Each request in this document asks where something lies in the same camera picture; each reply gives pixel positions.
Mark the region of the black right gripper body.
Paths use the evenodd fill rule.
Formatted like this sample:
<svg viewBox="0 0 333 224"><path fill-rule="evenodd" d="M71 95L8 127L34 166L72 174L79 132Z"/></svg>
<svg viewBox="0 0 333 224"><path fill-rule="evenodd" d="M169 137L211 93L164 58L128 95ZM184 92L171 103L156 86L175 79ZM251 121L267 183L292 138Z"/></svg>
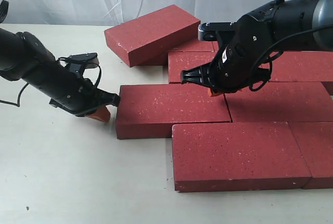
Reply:
<svg viewBox="0 0 333 224"><path fill-rule="evenodd" d="M245 87L257 91L271 78L272 69L259 66L272 46L270 26L259 15L246 14L235 22L235 35L219 50L210 64L211 89L235 93Z"/></svg>

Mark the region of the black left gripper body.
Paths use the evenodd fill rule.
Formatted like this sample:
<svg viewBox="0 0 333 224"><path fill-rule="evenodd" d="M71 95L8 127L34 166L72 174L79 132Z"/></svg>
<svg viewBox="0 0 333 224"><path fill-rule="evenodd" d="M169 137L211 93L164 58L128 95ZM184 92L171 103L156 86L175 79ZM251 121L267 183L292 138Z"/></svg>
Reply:
<svg viewBox="0 0 333 224"><path fill-rule="evenodd" d="M84 74L77 76L66 70L61 62L43 62L39 66L39 90L50 97L49 104L75 116L86 116L103 106L101 90L98 89L100 65L97 67L96 82L93 83Z"/></svg>

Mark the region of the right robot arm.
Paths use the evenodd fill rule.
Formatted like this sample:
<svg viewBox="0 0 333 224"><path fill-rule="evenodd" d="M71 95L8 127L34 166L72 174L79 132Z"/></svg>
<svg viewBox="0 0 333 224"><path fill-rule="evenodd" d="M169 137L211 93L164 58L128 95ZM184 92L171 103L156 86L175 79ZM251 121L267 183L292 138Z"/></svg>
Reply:
<svg viewBox="0 0 333 224"><path fill-rule="evenodd" d="M207 87L214 94L261 89L273 61L286 51L332 51L332 0L272 1L235 22L207 22L200 41L216 41L213 60L180 73L181 83Z"/></svg>

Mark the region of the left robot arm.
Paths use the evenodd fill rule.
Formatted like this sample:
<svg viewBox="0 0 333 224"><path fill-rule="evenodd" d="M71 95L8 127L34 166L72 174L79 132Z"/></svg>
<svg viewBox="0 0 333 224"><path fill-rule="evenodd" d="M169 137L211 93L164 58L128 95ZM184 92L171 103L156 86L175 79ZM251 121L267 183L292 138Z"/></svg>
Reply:
<svg viewBox="0 0 333 224"><path fill-rule="evenodd" d="M119 106L120 96L98 88L84 77L87 69L100 68L95 52L55 58L29 32L1 30L1 77L23 80L50 97L50 105L77 117L110 120L108 105Z"/></svg>

